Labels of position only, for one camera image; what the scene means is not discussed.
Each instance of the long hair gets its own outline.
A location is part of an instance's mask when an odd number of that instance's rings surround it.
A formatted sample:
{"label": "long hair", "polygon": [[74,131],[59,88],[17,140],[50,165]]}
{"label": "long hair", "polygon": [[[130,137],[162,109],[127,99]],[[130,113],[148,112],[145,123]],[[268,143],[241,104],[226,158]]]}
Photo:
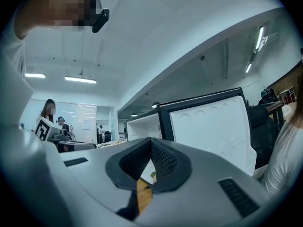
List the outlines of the long hair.
{"label": "long hair", "polygon": [[288,152],[288,148],[283,147],[285,145],[285,142],[291,142],[294,139],[296,132],[298,131],[298,127],[296,127],[296,125],[301,125],[303,121],[303,71],[299,76],[298,84],[299,91],[297,95],[296,109],[290,120],[283,126],[276,140],[276,144],[280,146],[278,150],[283,150],[286,154]]}
{"label": "long hair", "polygon": [[[42,112],[41,112],[41,117],[44,117],[44,118],[46,117],[46,107],[47,107],[49,104],[53,104],[53,105],[55,105],[55,107],[56,107],[56,104],[55,104],[54,100],[48,99],[48,100],[46,101],[46,103],[44,104],[43,110],[42,110]],[[53,115],[49,115],[48,117],[49,117],[49,121],[53,122]]]}

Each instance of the gray surface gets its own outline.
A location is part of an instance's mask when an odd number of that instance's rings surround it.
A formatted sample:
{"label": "gray surface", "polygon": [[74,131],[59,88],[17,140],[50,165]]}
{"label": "gray surface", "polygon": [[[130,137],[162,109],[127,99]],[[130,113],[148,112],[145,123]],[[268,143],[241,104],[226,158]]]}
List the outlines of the gray surface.
{"label": "gray surface", "polygon": [[[34,216],[49,226],[222,226],[241,217],[218,180],[232,177],[259,205],[268,196],[262,186],[221,157],[165,141],[192,161],[190,178],[176,191],[154,194],[135,222],[119,217],[130,191],[118,189],[104,165],[113,154],[142,139],[104,149],[59,154],[54,144],[17,127],[0,128],[0,166],[13,191]],[[63,160],[88,162],[66,167]]]}

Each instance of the chair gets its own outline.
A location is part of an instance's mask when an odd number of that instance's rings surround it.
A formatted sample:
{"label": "chair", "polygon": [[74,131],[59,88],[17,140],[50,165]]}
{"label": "chair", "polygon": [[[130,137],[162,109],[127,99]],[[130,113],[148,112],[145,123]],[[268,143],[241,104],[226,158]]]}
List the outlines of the chair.
{"label": "chair", "polygon": [[105,131],[104,133],[104,143],[110,142],[112,137],[112,133],[109,131]]}
{"label": "chair", "polygon": [[251,147],[257,153],[256,167],[258,169],[269,163],[277,139],[274,121],[264,105],[248,108],[251,123]]}

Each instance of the white ceiling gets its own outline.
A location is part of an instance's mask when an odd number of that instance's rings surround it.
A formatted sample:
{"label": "white ceiling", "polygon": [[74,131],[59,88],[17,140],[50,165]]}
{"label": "white ceiling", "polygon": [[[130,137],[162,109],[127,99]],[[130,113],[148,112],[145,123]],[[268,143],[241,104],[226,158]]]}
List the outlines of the white ceiling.
{"label": "white ceiling", "polygon": [[[263,21],[202,52],[138,97],[119,112],[118,118],[128,119],[134,112],[148,112],[154,102],[165,103],[202,95],[204,87],[224,80],[226,63],[228,63],[227,78],[243,78],[256,46],[260,26],[266,26],[266,35],[270,35],[277,32],[275,21],[276,19]],[[259,62],[262,57],[261,52],[258,54]],[[203,61],[200,60],[201,56],[205,56]]]}
{"label": "white ceiling", "polygon": [[[27,79],[34,90],[79,92],[119,97],[121,79],[133,70],[130,61],[159,25],[194,0],[102,0],[108,23],[97,34],[36,28],[26,38],[27,72],[46,80]],[[97,80],[96,85],[66,82],[64,76]]]}

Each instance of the ceiling light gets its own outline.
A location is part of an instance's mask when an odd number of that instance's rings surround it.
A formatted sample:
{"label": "ceiling light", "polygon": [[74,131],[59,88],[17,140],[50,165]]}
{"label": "ceiling light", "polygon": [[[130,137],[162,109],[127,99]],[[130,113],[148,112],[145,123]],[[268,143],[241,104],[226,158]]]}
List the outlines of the ceiling light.
{"label": "ceiling light", "polygon": [[45,74],[25,73],[28,78],[45,78]]}
{"label": "ceiling light", "polygon": [[93,83],[93,84],[96,84],[96,83],[97,83],[96,80],[92,80],[92,79],[72,78],[72,77],[64,77],[64,78],[65,78],[65,80],[67,80],[67,81],[87,82],[87,83]]}
{"label": "ceiling light", "polygon": [[160,103],[159,103],[159,102],[155,102],[155,103],[152,104],[151,107],[152,107],[152,108],[156,108],[158,104],[160,104]]}
{"label": "ceiling light", "polygon": [[249,64],[246,70],[246,73],[250,70],[252,64]]}
{"label": "ceiling light", "polygon": [[263,31],[264,31],[264,27],[261,27],[260,31],[259,31],[259,38],[258,38],[258,41],[257,41],[256,49],[258,49],[260,47],[261,39],[263,37]]}

